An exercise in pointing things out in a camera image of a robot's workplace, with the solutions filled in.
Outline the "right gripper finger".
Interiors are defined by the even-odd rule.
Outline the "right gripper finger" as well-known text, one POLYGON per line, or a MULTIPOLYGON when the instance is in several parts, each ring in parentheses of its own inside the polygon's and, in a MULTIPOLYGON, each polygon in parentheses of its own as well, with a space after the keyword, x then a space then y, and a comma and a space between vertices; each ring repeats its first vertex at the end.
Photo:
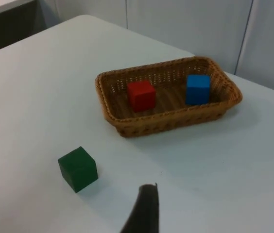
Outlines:
POLYGON ((159 233, 159 194, 157 184, 139 187, 137 199, 121 233, 159 233))

